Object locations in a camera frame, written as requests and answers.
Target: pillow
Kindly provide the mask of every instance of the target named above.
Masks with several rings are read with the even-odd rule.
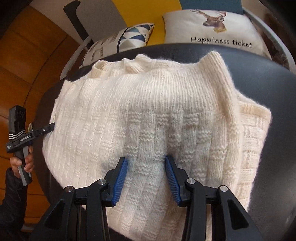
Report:
[[[248,17],[232,12],[188,9],[166,13],[165,43],[200,43],[270,54]]]
[[[122,51],[144,47],[154,27],[153,23],[142,23],[124,28],[117,34],[95,42],[83,59],[83,66]]]

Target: blue gripper pad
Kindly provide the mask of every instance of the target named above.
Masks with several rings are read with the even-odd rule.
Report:
[[[180,187],[167,157],[165,157],[165,172],[168,178],[168,184],[170,186],[170,191],[173,195],[173,199],[177,203],[177,205],[179,205],[181,202]]]
[[[113,197],[111,199],[111,203],[114,206],[120,199],[120,195],[123,188],[124,180],[126,178],[127,171],[128,171],[128,161],[127,159],[124,159],[113,188]]]

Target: silver screw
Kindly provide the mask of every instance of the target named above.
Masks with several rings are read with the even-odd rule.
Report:
[[[226,186],[221,186],[221,187],[220,187],[220,190],[221,190],[222,192],[227,192],[227,191],[228,191],[228,187],[226,187]]]
[[[107,181],[105,179],[103,179],[103,178],[98,180],[99,185],[104,185],[106,182]]]
[[[73,191],[73,187],[72,186],[67,186],[67,187],[65,187],[65,191],[66,192],[72,192]]]
[[[188,179],[187,179],[187,182],[188,182],[189,184],[195,184],[195,180],[194,180],[193,178],[188,178]]]

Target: black jacket sleeve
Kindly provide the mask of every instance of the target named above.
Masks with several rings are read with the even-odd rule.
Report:
[[[11,170],[6,171],[5,197],[0,206],[0,227],[14,233],[21,230],[25,221],[28,187],[16,178]]]

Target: folded knit fabric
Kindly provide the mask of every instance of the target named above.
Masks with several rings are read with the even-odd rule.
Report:
[[[126,157],[120,201],[107,208],[109,226],[135,241],[181,240],[186,210],[172,199],[164,156],[203,185],[227,185],[247,209],[270,120],[267,108],[235,89],[217,52],[196,64],[138,55],[99,61],[64,82],[43,154],[62,187],[76,188]]]

